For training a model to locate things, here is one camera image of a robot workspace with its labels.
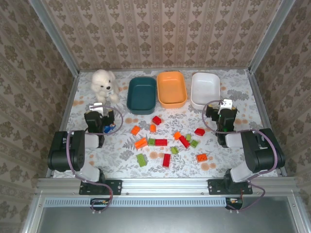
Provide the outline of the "large orange lego brick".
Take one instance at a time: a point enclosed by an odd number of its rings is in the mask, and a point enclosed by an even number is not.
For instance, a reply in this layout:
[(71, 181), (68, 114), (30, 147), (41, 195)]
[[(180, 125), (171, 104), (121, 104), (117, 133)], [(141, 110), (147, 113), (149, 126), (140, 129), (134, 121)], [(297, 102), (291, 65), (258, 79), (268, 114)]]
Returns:
[(138, 150), (140, 148), (147, 146), (148, 142), (147, 142), (147, 139), (144, 137), (140, 139), (139, 141), (135, 142), (134, 145), (135, 145), (135, 148)]

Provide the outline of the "white plush teddy bear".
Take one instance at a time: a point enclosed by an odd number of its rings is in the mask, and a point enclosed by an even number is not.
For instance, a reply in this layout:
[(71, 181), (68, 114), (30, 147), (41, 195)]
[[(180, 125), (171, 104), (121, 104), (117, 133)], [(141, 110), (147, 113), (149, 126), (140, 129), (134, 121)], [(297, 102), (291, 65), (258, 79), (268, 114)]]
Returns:
[(105, 104), (106, 101), (117, 104), (119, 98), (119, 86), (112, 71), (97, 70), (92, 75), (91, 90), (94, 92), (97, 102)]

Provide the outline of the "dark teal plastic container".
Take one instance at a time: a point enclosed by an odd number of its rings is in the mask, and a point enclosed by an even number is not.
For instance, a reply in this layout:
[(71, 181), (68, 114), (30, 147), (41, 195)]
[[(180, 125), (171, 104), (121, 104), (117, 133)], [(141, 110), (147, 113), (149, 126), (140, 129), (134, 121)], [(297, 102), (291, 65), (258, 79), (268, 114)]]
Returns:
[(152, 114), (156, 107), (155, 78), (133, 78), (129, 82), (126, 106), (134, 115)]

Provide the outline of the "orange plastic container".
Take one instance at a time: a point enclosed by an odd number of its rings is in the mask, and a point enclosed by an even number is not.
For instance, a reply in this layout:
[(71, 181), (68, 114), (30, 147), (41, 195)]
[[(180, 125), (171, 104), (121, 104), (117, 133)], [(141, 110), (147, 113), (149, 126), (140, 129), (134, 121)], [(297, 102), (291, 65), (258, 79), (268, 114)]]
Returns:
[(187, 89), (184, 76), (179, 71), (165, 71), (158, 74), (157, 95), (161, 107), (181, 108), (187, 101)]

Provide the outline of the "grey metal panel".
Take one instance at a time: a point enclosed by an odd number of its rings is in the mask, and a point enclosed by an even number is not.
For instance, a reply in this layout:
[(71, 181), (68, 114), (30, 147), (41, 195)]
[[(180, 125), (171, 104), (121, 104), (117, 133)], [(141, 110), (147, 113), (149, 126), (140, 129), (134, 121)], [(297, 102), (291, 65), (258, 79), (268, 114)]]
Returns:
[(267, 197), (248, 210), (223, 207), (46, 207), (34, 199), (22, 233), (311, 233), (301, 198)]

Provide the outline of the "aluminium left side rail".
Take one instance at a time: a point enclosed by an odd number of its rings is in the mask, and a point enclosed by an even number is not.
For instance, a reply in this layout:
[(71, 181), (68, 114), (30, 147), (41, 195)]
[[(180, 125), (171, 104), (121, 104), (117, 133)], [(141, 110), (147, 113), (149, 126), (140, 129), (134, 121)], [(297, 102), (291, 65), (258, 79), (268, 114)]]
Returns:
[(69, 93), (69, 97), (68, 97), (68, 101), (64, 110), (64, 114), (62, 117), (62, 121), (60, 124), (60, 128), (59, 131), (65, 131), (67, 128), (67, 124), (68, 124), (68, 120), (69, 120), (69, 116), (70, 116), (70, 111), (74, 102), (74, 98), (75, 98), (75, 94), (77, 91), (77, 87), (78, 87), (78, 83), (79, 83), (79, 79), (80, 79), (80, 72), (78, 71), (78, 74), (73, 78), (73, 83), (72, 83), (72, 87)]

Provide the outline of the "aluminium right side rail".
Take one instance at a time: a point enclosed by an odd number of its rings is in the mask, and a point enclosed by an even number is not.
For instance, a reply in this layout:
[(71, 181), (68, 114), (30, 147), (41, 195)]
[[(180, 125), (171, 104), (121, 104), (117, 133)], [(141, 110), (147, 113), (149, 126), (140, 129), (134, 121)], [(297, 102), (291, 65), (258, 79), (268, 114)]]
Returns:
[(257, 105), (257, 109), (258, 109), (258, 112), (260, 115), (261, 123), (262, 123), (264, 128), (272, 129), (272, 126), (271, 126), (271, 123), (270, 123), (270, 120), (269, 120), (269, 117), (268, 117), (268, 114), (267, 114), (267, 111), (266, 111), (266, 108), (265, 108), (265, 105), (264, 105), (264, 102), (263, 102), (263, 99), (262, 99), (262, 96), (261, 96), (261, 93), (259, 90), (259, 87), (257, 84), (256, 77), (255, 77), (254, 73), (251, 73), (248, 69), (246, 70), (246, 73), (247, 73), (247, 77), (248, 77), (249, 82), (250, 82), (250, 86), (252, 88), (252, 93), (253, 93), (253, 96), (254, 96), (254, 99), (255, 99), (255, 102)]

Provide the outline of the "aluminium back frame rail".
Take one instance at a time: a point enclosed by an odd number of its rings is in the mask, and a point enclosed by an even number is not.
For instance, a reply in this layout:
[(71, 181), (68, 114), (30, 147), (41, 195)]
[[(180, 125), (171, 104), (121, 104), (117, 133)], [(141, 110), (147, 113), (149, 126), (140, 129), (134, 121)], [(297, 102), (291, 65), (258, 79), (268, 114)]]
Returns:
[(180, 71), (180, 70), (231, 70), (231, 69), (249, 69), (248, 67), (152, 67), (152, 68), (122, 68), (122, 69), (107, 69), (113, 72), (128, 72), (128, 71)]

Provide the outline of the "aluminium frame rail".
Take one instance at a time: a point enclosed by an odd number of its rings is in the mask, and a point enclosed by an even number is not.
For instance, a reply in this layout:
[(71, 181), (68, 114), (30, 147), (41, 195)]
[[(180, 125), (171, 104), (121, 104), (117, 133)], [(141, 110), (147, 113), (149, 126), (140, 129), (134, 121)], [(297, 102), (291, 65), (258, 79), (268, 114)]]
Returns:
[[(121, 196), (207, 196), (208, 178), (133, 178), (122, 179)], [(75, 197), (79, 195), (80, 181), (73, 178), (39, 179), (35, 195), (47, 197)], [(299, 192), (292, 177), (258, 177), (251, 181), (253, 195), (290, 196)]]
[(180, 70), (231, 70), (231, 69), (249, 69), (248, 67), (152, 67), (152, 68), (122, 68), (122, 69), (107, 69), (113, 72), (128, 72), (128, 71), (180, 71)]

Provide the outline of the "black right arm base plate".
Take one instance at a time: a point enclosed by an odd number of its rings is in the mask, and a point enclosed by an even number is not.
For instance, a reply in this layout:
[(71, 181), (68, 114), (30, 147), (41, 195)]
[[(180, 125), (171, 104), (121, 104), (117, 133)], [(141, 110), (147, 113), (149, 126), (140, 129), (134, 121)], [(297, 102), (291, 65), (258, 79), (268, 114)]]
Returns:
[(247, 182), (235, 183), (222, 179), (208, 180), (208, 191), (210, 195), (240, 195), (253, 194), (252, 186)]

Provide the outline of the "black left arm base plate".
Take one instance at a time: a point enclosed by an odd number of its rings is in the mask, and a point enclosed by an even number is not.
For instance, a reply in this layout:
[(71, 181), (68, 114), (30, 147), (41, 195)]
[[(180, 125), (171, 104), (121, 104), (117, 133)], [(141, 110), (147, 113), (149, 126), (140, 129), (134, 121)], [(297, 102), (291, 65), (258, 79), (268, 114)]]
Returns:
[[(121, 195), (122, 190), (122, 180), (105, 180), (105, 184), (108, 185), (112, 191), (113, 195)], [(109, 195), (108, 188), (101, 185), (94, 185), (90, 183), (80, 183), (79, 188), (80, 195), (90, 195), (90, 196), (98, 196), (98, 195)]]

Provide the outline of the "aluminium front frame rail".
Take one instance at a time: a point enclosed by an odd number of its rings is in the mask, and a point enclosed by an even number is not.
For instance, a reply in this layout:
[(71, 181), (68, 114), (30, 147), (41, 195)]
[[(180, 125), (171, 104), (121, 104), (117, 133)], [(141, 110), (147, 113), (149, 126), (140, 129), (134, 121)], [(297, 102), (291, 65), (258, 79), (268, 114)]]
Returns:
[[(133, 178), (122, 179), (121, 196), (207, 196), (208, 178)], [(35, 195), (47, 197), (75, 197), (79, 195), (80, 181), (73, 178), (39, 179)], [(258, 177), (251, 181), (253, 195), (290, 196), (299, 192), (292, 177)]]

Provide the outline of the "aluminium left frame post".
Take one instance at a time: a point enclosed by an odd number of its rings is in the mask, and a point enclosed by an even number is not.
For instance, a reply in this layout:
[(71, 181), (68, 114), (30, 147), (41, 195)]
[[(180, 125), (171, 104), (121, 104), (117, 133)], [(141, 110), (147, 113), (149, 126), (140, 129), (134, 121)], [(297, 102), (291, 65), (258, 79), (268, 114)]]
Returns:
[(29, 0), (29, 1), (34, 11), (38, 15), (39, 19), (41, 20), (44, 28), (51, 37), (57, 50), (64, 59), (71, 74), (73, 75), (74, 78), (77, 78), (79, 76), (79, 68), (76, 62), (74, 61), (73, 56), (70, 54), (68, 48), (66, 47), (65, 41), (62, 39), (60, 32), (57, 30), (56, 24), (53, 23), (51, 17), (49, 16), (42, 0)]

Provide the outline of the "aluminium frame post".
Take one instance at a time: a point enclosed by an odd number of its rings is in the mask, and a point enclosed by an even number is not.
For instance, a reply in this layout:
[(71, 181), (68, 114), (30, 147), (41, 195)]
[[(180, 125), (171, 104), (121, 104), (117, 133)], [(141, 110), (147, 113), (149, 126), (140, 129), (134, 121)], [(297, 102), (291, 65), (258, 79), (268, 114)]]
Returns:
[(74, 61), (73, 56), (70, 54), (68, 48), (66, 47), (65, 41), (62, 39), (60, 32), (57, 30), (56, 24), (53, 23), (51, 17), (49, 16), (42, 0), (29, 0), (29, 1), (34, 11), (38, 15), (39, 19), (41, 20), (44, 28), (51, 37), (57, 50), (64, 59), (71, 74), (73, 75), (74, 78), (77, 78), (79, 76), (79, 68), (76, 62)]
[(279, 32), (283, 22), (285, 21), (287, 15), (294, 5), (295, 0), (282, 0), (280, 6), (265, 33), (258, 49), (250, 62), (249, 72), (254, 74), (259, 67), (261, 61), (263, 60), (265, 54), (267, 53), (269, 47), (271, 46), (273, 40), (275, 39), (277, 33)]

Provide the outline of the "aluminium right frame post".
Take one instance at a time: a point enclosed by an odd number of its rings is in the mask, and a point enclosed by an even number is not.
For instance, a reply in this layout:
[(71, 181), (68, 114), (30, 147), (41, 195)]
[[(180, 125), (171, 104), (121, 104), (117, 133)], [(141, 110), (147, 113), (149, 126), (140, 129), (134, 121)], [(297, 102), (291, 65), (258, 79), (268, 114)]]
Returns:
[(258, 49), (250, 62), (249, 72), (254, 74), (259, 67), (261, 61), (263, 60), (265, 54), (267, 53), (269, 47), (271, 46), (273, 40), (275, 39), (277, 33), (279, 32), (283, 22), (285, 21), (287, 15), (294, 5), (295, 0), (282, 0), (280, 6), (265, 33)]

